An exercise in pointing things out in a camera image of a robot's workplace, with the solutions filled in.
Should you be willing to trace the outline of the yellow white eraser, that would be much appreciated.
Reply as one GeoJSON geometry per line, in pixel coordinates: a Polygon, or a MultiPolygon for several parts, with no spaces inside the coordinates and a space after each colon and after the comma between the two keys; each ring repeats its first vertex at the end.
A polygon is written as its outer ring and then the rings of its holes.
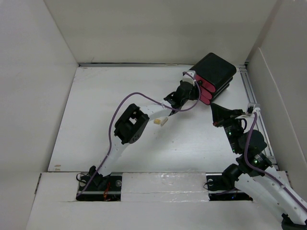
{"type": "Polygon", "coordinates": [[[153,120],[154,124],[160,125],[161,127],[168,121],[168,117],[156,118],[153,120]]]}

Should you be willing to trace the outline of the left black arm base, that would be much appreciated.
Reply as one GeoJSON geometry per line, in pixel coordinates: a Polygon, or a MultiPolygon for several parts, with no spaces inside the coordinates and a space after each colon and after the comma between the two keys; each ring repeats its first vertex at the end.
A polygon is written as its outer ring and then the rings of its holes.
{"type": "Polygon", "coordinates": [[[76,180],[79,182],[77,201],[113,202],[121,200],[122,174],[111,174],[104,178],[96,175],[84,192],[82,190],[90,180],[90,175],[79,173],[76,175],[76,180]]]}

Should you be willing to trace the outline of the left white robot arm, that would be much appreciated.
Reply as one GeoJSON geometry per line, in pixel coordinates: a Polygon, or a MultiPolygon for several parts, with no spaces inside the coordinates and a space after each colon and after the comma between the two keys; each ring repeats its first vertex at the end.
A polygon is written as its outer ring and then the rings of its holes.
{"type": "Polygon", "coordinates": [[[108,129],[109,149],[95,172],[91,173],[88,185],[96,190],[102,190],[107,184],[107,176],[113,172],[114,164],[121,157],[125,149],[138,141],[150,121],[158,118],[169,117],[178,112],[189,111],[196,106],[184,109],[187,101],[199,102],[201,95],[197,81],[193,83],[181,81],[176,91],[170,93],[162,101],[158,102],[140,92],[129,94],[117,107],[108,129]],[[131,96],[142,96],[153,104],[137,106],[130,104],[122,115],[116,120],[116,115],[124,102],[131,96]]]}

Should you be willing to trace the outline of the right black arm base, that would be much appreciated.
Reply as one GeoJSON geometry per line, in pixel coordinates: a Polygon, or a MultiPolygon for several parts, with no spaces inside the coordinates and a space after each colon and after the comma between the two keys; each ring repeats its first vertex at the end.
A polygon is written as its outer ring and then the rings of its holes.
{"type": "Polygon", "coordinates": [[[208,191],[209,201],[253,201],[246,193],[228,188],[222,181],[221,173],[206,173],[203,188],[208,191]]]}

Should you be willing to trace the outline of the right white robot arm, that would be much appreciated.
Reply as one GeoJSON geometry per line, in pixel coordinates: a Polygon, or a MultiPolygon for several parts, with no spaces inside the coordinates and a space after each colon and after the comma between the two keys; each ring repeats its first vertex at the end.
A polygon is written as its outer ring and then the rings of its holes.
{"type": "Polygon", "coordinates": [[[211,104],[213,125],[222,127],[232,152],[238,154],[235,164],[222,172],[227,190],[237,189],[267,208],[284,230],[307,228],[307,203],[278,174],[263,151],[267,143],[254,129],[260,106],[250,103],[246,111],[230,110],[211,104]]]}

